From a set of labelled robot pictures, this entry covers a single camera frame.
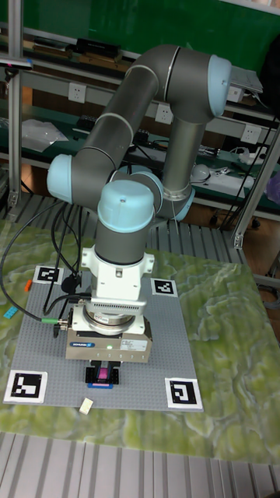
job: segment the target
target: pink object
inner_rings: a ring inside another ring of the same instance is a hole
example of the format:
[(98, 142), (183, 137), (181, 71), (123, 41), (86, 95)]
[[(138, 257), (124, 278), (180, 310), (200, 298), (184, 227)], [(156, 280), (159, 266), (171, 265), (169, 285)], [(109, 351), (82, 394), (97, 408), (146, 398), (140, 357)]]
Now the pink object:
[(108, 369), (107, 368), (100, 368), (100, 374), (98, 376), (99, 379), (107, 379), (108, 375)]

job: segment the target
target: table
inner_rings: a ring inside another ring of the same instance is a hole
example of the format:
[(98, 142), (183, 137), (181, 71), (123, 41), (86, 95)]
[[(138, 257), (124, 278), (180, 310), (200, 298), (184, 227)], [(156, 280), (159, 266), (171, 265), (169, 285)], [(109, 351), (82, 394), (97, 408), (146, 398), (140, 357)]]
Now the table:
[[(0, 222), (1, 251), (18, 229)], [(84, 240), (83, 245), (92, 245)], [(71, 235), (65, 257), (74, 257)], [(204, 413), (136, 412), (0, 404), (0, 430), (64, 440), (224, 460), (280, 463), (279, 350), (246, 265), (153, 251), (153, 276), (175, 279), (198, 375)], [(25, 306), (35, 265), (53, 265), (47, 230), (27, 228), (5, 263), (6, 287)], [(9, 304), (1, 295), (2, 315)], [(0, 324), (4, 395), (21, 313)]]

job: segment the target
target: black cable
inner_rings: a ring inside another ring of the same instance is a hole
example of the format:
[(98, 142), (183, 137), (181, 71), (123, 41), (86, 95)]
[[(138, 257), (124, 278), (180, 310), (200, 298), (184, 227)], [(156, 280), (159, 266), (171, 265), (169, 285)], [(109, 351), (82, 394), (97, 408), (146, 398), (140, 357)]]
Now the black cable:
[(62, 306), (61, 312), (59, 314), (58, 320), (60, 320), (63, 317), (63, 313), (65, 312), (65, 308), (67, 306), (68, 300), (65, 301), (64, 305)]
[(16, 232), (16, 234), (13, 236), (12, 240), (9, 242), (8, 246), (6, 247), (5, 251), (4, 251), (4, 254), (2, 256), (2, 259), (1, 259), (1, 263), (0, 263), (0, 286), (1, 286), (1, 289), (2, 289), (2, 292), (4, 294), (4, 296), (10, 301), (10, 303), (13, 304), (13, 306), (15, 306), (18, 310), (22, 311), (24, 314), (26, 314), (28, 317), (30, 318), (33, 318), (34, 320), (37, 320), (37, 321), (41, 321), (41, 318), (39, 318), (38, 316), (36, 316), (35, 314), (33, 313), (30, 313), (29, 311), (25, 310), (24, 308), (22, 308), (19, 304), (17, 304), (13, 299), (12, 297), (7, 293), (6, 289), (5, 289), (5, 286), (4, 286), (4, 282), (3, 282), (3, 267), (4, 267), (4, 263), (5, 263), (5, 259), (7, 257), (7, 254), (9, 252), (9, 250), (11, 249), (13, 243), (15, 242), (15, 240), (17, 239), (17, 237), (24, 231), (24, 229), (29, 226), (35, 219), (37, 219), (39, 216), (41, 216), (42, 214), (44, 214), (48, 209), (51, 209), (53, 207), (55, 207), (56, 205), (60, 204), (61, 201), (56, 201), (54, 202), (54, 204), (52, 205), (49, 205), (47, 208), (43, 209), (42, 211), (38, 212), (35, 216), (33, 216), (33, 218), (31, 218), (29, 221), (27, 221), (19, 230), (18, 232)]
[(34, 192), (32, 192), (31, 188), (27, 187), (23, 180), (21, 180), (20, 183), (27, 190), (27, 192), (29, 192), (31, 195), (34, 195)]
[[(71, 213), (72, 213), (72, 210), (73, 210), (73, 207), (74, 205), (70, 205), (70, 208), (68, 210), (68, 213), (67, 213), (67, 217), (66, 217), (66, 221), (65, 221), (65, 225), (63, 227), (63, 230), (62, 230), (62, 234), (61, 234), (61, 239), (60, 239), (60, 243), (59, 243), (59, 248), (58, 248), (58, 255), (57, 255), (57, 259), (56, 259), (56, 262), (55, 262), (55, 267), (54, 267), (54, 274), (56, 274), (56, 272), (58, 271), (58, 265), (59, 265), (59, 261), (61, 259), (61, 249), (62, 249), (62, 244), (63, 244), (63, 240), (65, 238), (65, 233), (66, 233), (66, 229), (67, 229), (67, 223), (69, 221), (69, 218), (71, 216)], [(48, 305), (48, 302), (50, 300), (50, 297), (51, 297), (51, 293), (52, 293), (52, 289), (54, 288), (54, 280), (51, 281), (51, 285), (50, 285), (50, 289), (47, 293), (47, 298), (44, 302), (44, 306), (43, 306), (43, 313), (44, 315), (46, 314), (49, 314), (50, 311), (47, 311), (47, 305)]]
[(251, 170), (252, 170), (252, 168), (253, 168), (254, 164), (256, 163), (257, 158), (258, 158), (258, 157), (259, 157), (259, 155), (261, 154), (261, 148), (262, 148), (262, 146), (264, 146), (264, 145), (265, 145), (265, 143), (266, 143), (266, 141), (267, 141), (267, 138), (268, 138), (268, 136), (269, 136), (269, 134), (270, 134), (270, 132), (271, 132), (271, 130), (272, 130), (272, 125), (273, 125), (273, 123), (275, 122), (275, 119), (276, 119), (276, 116), (274, 116), (274, 118), (273, 118), (273, 120), (272, 120), (272, 122), (271, 122), (271, 126), (270, 126), (270, 128), (268, 129), (268, 132), (267, 132), (266, 136), (264, 137), (263, 142), (261, 143), (261, 146), (260, 146), (260, 148), (259, 148), (259, 151), (258, 151), (258, 153), (256, 154), (256, 156), (254, 157), (254, 160), (253, 160), (252, 164), (250, 165), (250, 168), (249, 168), (249, 170), (247, 171), (247, 173), (246, 173), (246, 175), (245, 175), (245, 177), (244, 177), (244, 179), (243, 179), (243, 181), (242, 181), (242, 184), (240, 185), (240, 189), (238, 190), (238, 192), (237, 192), (237, 194), (236, 194), (236, 197), (234, 198), (234, 201), (233, 201), (233, 203), (232, 203), (232, 205), (231, 205), (231, 207), (230, 207), (230, 210), (228, 211), (228, 213), (227, 213), (227, 215), (226, 215), (225, 219), (223, 220), (222, 225), (219, 227), (219, 229), (220, 229), (220, 230), (222, 230), (222, 228), (224, 228), (225, 226), (228, 226), (229, 224), (231, 224), (231, 223), (234, 221), (234, 219), (235, 219), (235, 218), (236, 218), (236, 217), (240, 214), (240, 211), (243, 209), (243, 207), (244, 207), (244, 205), (245, 205), (245, 202), (246, 202), (247, 197), (248, 197), (248, 195), (249, 195), (249, 194), (247, 194), (247, 195), (245, 196), (245, 198), (243, 199), (243, 201), (242, 201), (241, 205), (237, 208), (237, 210), (236, 210), (236, 211), (235, 211), (235, 212), (234, 212), (234, 213), (230, 216), (230, 218), (229, 218), (230, 213), (233, 211), (233, 208), (236, 206), (236, 201), (237, 201), (237, 199), (238, 199), (238, 197), (239, 197), (239, 194), (240, 194), (240, 192), (241, 192), (241, 190), (242, 190), (242, 188), (243, 188), (243, 185), (244, 185), (244, 183), (245, 183), (245, 181), (246, 181), (247, 177), (249, 176), (249, 174), (250, 174), (250, 172), (251, 172)]
[(82, 206), (79, 208), (79, 221), (78, 221), (78, 257), (76, 264), (76, 271), (78, 273), (79, 266), (81, 262), (81, 254), (82, 254)]
[[(58, 223), (58, 219), (61, 216), (61, 214), (63, 215), (66, 206), (67, 206), (67, 202), (65, 202), (64, 205), (56, 213), (56, 215), (54, 217), (54, 220), (53, 220), (53, 223), (51, 225), (51, 241), (52, 241), (54, 249), (56, 250), (57, 253), (58, 253), (58, 245), (57, 245), (56, 240), (55, 240), (55, 230), (56, 230), (56, 226), (57, 226), (57, 223)], [(73, 268), (73, 266), (71, 266), (70, 263), (68, 263), (67, 259), (64, 257), (63, 254), (61, 254), (61, 260), (64, 262), (65, 266), (67, 266), (67, 268), (70, 270), (70, 272), (72, 272), (74, 274), (76, 273), (76, 271)]]
[(145, 150), (142, 149), (142, 147), (138, 146), (136, 143), (135, 143), (135, 145), (136, 145), (137, 149), (139, 149), (142, 152), (142, 154), (144, 154), (144, 156), (148, 157), (149, 161), (151, 161), (151, 163), (153, 164), (151, 169), (159, 171), (159, 168), (157, 167), (156, 161), (154, 161), (154, 159), (151, 156), (149, 156), (149, 154), (147, 154), (145, 152)]
[(50, 314), (50, 312), (54, 309), (54, 306), (56, 304), (58, 304), (60, 301), (62, 301), (63, 299), (67, 299), (67, 300), (70, 300), (70, 299), (77, 299), (77, 298), (81, 298), (81, 299), (90, 299), (91, 297), (91, 294), (90, 293), (80, 293), (80, 294), (65, 294), (64, 296), (59, 296), (57, 297), (52, 303), (51, 305), (49, 306), (49, 309), (46, 310), (46, 312), (44, 313), (45, 315), (46, 314)]

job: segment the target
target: electrical outlet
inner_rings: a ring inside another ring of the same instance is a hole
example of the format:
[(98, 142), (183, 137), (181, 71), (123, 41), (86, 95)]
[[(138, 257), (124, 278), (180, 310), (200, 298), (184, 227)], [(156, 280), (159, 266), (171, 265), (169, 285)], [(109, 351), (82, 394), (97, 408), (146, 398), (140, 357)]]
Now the electrical outlet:
[(260, 138), (260, 134), (261, 128), (259, 126), (246, 124), (243, 135), (241, 137), (241, 142), (257, 143), (257, 140)]
[(155, 121), (159, 123), (164, 123), (165, 125), (171, 125), (173, 121), (173, 114), (169, 105), (165, 105), (164, 103), (159, 103)]
[(86, 101), (86, 85), (78, 83), (69, 83), (68, 99), (74, 102), (85, 103)]

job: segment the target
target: robot label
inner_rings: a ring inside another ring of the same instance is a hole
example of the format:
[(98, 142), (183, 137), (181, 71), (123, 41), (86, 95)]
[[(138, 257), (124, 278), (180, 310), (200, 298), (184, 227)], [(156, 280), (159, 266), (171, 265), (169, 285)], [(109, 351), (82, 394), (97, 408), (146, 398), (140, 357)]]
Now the robot label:
[(123, 339), (121, 347), (123, 351), (146, 351), (147, 341), (137, 341), (134, 339)]

